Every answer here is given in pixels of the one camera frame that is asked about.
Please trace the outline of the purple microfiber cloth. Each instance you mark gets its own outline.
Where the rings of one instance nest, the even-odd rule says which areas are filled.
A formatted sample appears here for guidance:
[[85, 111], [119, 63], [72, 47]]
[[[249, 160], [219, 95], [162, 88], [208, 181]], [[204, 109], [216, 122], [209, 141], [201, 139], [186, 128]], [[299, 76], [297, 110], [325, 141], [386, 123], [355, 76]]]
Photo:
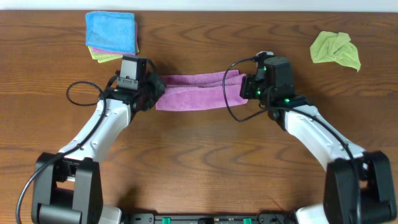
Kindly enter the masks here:
[[240, 97], [242, 77], [238, 70], [198, 75], [168, 75], [161, 79], [167, 85], [155, 104], [159, 111], [201, 111], [225, 108], [224, 93], [230, 106], [248, 101]]

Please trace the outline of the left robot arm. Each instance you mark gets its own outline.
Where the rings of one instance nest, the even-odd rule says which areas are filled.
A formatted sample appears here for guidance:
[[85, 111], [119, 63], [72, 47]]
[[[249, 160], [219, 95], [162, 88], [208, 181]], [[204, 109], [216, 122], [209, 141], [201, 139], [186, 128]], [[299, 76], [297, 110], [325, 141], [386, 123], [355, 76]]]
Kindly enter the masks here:
[[30, 179], [34, 223], [120, 223], [120, 208], [103, 202], [100, 162], [138, 111], [151, 109], [164, 94], [156, 72], [138, 80], [138, 89], [113, 88], [119, 75], [99, 92], [95, 112], [56, 154], [42, 153]]

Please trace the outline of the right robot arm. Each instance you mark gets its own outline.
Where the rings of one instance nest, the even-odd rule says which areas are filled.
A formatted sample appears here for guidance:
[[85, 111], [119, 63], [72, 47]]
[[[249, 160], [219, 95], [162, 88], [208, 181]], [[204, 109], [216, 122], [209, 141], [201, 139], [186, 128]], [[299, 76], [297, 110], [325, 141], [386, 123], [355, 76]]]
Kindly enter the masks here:
[[285, 57], [261, 52], [255, 74], [244, 77], [240, 95], [259, 100], [263, 112], [296, 137], [326, 172], [323, 202], [296, 211], [298, 223], [386, 223], [397, 218], [388, 157], [368, 152], [328, 123], [318, 108], [295, 92]]

